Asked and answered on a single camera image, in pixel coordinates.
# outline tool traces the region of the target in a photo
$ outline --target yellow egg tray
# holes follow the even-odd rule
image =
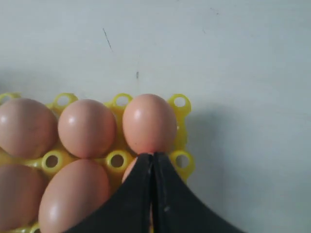
[[[0,95],[0,105],[7,99],[21,98],[20,93],[4,93]],[[67,98],[67,104],[61,105],[60,100]],[[127,100],[129,103],[133,98],[125,93],[120,93],[116,95],[112,101],[103,103],[105,106],[110,108],[116,118],[117,122],[117,136],[116,140],[109,150],[109,152],[101,157],[94,159],[97,163],[102,165],[109,177],[112,192],[114,193],[121,185],[123,174],[128,167],[128,165],[137,156],[134,152],[130,150],[127,146],[122,130],[122,115],[126,104],[119,104],[120,100]],[[72,93],[61,93],[56,96],[52,103],[46,104],[46,106],[51,109],[54,114],[59,117],[63,110],[72,102],[78,100],[78,98]],[[183,106],[177,104],[178,100],[183,101]],[[168,104],[173,108],[177,119],[177,136],[174,141],[173,151],[169,154],[169,158],[175,167],[176,171],[186,182],[189,175],[194,171],[194,160],[192,155],[185,150],[187,143],[187,131],[185,126],[185,117],[191,112],[191,103],[189,99],[182,94],[174,94],[168,100]],[[186,157],[188,164],[186,166],[181,166],[178,159],[181,157]],[[60,141],[45,155],[38,159],[26,160],[20,158],[12,158],[6,154],[2,149],[0,149],[0,166],[4,164],[23,164],[26,166],[34,167],[40,169],[44,175],[46,175],[49,180],[64,166],[77,160],[78,158],[71,155],[62,146]],[[31,224],[30,226],[21,227],[15,230],[11,230],[7,233],[40,233],[39,224],[37,222]]]

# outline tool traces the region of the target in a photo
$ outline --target yellow plastic egg tray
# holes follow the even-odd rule
[[[20,93],[4,93],[0,95],[0,105],[6,99],[21,98]],[[68,103],[61,105],[59,104],[60,99],[67,98]],[[116,95],[112,101],[103,103],[105,106],[111,109],[116,117],[117,121],[117,137],[116,140],[107,153],[106,156],[102,158],[94,159],[97,163],[104,166],[109,179],[112,192],[115,192],[121,185],[121,180],[123,174],[128,167],[128,165],[137,156],[134,152],[130,150],[127,146],[123,131],[122,131],[122,115],[126,104],[118,105],[119,98],[127,99],[129,103],[133,98],[125,93]],[[78,98],[72,93],[62,93],[56,96],[52,103],[46,104],[54,114],[59,117],[63,110],[72,102],[78,100]],[[182,100],[184,102],[183,106],[178,106],[176,104],[177,100]],[[186,181],[189,175],[194,170],[194,160],[192,155],[185,150],[187,143],[187,131],[185,127],[185,117],[191,112],[191,103],[188,98],[182,94],[174,94],[168,100],[168,104],[173,108],[177,119],[177,137],[174,142],[173,151],[169,154],[169,158],[175,167],[176,171],[180,177]],[[188,164],[183,167],[178,163],[178,158],[186,157],[188,159]],[[62,146],[60,141],[47,152],[43,157],[33,160],[12,158],[6,154],[2,149],[0,149],[0,166],[4,164],[18,163],[26,166],[35,167],[40,169],[49,179],[51,179],[61,168],[67,164],[77,160],[78,158],[69,154],[68,151]],[[8,233],[40,233],[39,225],[37,222],[30,226],[24,226],[15,230],[11,230]]]

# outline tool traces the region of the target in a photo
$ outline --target egg tray cup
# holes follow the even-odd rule
[[[0,95],[0,105],[7,99],[21,98],[20,93],[4,93]],[[67,104],[60,104],[60,101],[66,98]],[[133,98],[125,93],[117,94],[112,101],[103,103],[114,114],[117,122],[117,135],[112,147],[104,156],[93,159],[98,164],[102,165],[109,177],[112,194],[120,187],[123,174],[129,164],[137,157],[126,144],[122,130],[122,115],[126,104],[119,104],[120,100],[127,100],[129,103]],[[52,103],[46,106],[53,111],[57,118],[61,115],[63,110],[71,103],[77,101],[78,98],[72,93],[61,93],[56,96]],[[181,100],[184,102],[183,106],[177,105]],[[189,99],[182,94],[174,94],[167,103],[173,108],[177,119],[177,136],[174,141],[173,151],[169,154],[169,159],[176,169],[181,179],[186,182],[189,175],[194,171],[193,156],[185,150],[187,143],[187,131],[185,126],[185,117],[191,112],[191,103]],[[180,157],[186,157],[188,164],[181,166],[178,163]],[[60,143],[58,142],[54,147],[38,159],[26,160],[20,158],[13,158],[9,156],[4,150],[0,148],[0,166],[4,164],[22,164],[26,166],[39,169],[44,176],[49,180],[59,172],[67,164],[78,160],[75,156],[71,155]],[[7,233],[40,233],[38,222],[34,222],[29,226],[24,226],[15,230],[8,231]]]

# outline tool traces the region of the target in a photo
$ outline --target scratch mark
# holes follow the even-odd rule
[[[107,39],[108,45],[109,45],[111,51],[113,52],[113,50],[112,50],[112,48],[111,48],[111,44],[110,44],[109,39],[108,39],[108,36],[107,36],[107,33],[106,33],[106,31],[105,31],[105,28],[103,28],[103,31],[104,31],[104,33],[105,33],[105,37],[106,37],[106,39]]]

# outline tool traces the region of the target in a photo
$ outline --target white surface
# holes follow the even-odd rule
[[[247,232],[308,233],[310,10],[309,0],[2,0],[0,91],[43,102],[183,93],[191,189]]]

